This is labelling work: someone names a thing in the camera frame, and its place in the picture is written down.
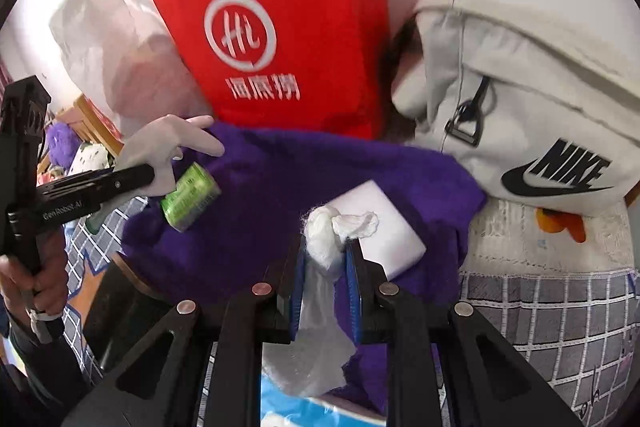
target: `blue gripper pad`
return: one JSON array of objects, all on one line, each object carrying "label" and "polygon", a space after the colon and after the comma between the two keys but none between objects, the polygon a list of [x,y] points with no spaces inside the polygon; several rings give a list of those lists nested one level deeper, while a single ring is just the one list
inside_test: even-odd
[{"label": "blue gripper pad", "polygon": [[353,342],[360,343],[360,322],[362,320],[362,303],[360,301],[360,289],[358,288],[358,278],[356,277],[356,267],[353,264],[353,252],[350,243],[346,245],[345,266],[347,272],[347,288],[349,292],[349,311],[351,315],[351,332]]},{"label": "blue gripper pad", "polygon": [[296,339],[298,327],[300,326],[300,310],[302,309],[302,294],[305,289],[305,268],[306,268],[306,241],[302,236],[300,239],[300,249],[296,258],[296,270],[294,272],[293,291],[291,292],[291,302],[289,304],[289,334],[291,340]]}]

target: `hi logo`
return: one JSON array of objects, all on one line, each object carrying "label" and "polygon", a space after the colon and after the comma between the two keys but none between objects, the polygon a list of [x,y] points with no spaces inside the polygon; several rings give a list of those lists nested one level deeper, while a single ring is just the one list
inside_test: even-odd
[{"label": "hi logo", "polygon": [[[600,178],[602,171],[610,164],[610,160],[584,147],[558,139],[542,158],[505,172],[502,175],[502,185],[512,194],[526,198],[596,192],[612,188],[591,187],[591,182]],[[538,178],[557,183],[530,185],[525,174],[530,174],[529,180]]]},{"label": "hi logo", "polygon": [[211,1],[204,31],[218,58],[238,71],[259,71],[276,52],[276,30],[257,0]]}]

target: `red paper bag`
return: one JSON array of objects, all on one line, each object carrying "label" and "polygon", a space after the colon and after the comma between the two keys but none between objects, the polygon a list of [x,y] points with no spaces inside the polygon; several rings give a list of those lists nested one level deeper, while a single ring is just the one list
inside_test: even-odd
[{"label": "red paper bag", "polygon": [[386,0],[154,0],[221,120],[378,136]]}]

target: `white glove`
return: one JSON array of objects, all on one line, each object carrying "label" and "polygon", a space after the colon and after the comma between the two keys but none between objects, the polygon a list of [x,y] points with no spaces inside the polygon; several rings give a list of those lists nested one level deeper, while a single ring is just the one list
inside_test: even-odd
[{"label": "white glove", "polygon": [[103,203],[98,212],[86,219],[86,227],[91,233],[100,230],[104,220],[114,209],[136,196],[164,196],[175,190],[172,158],[182,159],[180,147],[188,147],[210,156],[222,156],[225,147],[216,138],[204,131],[213,124],[212,116],[194,116],[183,120],[168,114],[146,124],[127,139],[116,159],[114,172],[147,163],[154,168],[156,177],[146,187],[121,194]]}]

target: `purple fabric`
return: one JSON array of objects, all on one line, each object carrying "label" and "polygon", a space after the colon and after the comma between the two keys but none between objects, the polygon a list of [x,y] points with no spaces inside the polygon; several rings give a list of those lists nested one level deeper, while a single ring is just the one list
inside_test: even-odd
[{"label": "purple fabric", "polygon": [[52,165],[59,165],[68,171],[82,140],[66,123],[54,122],[47,127],[47,145],[49,146],[49,160]]},{"label": "purple fabric", "polygon": [[[310,209],[373,179],[427,249],[396,282],[425,300],[457,298],[469,221],[485,196],[451,156],[322,133],[223,123],[210,131],[225,145],[225,155],[184,150],[174,172],[179,177],[197,161],[220,185],[218,199],[185,233],[167,225],[158,200],[124,229],[124,253],[153,287],[174,301],[203,304],[250,287],[271,261],[284,257]],[[336,287],[338,321],[351,334],[344,280]],[[360,346],[345,374],[341,396],[385,410],[384,346]]]}]

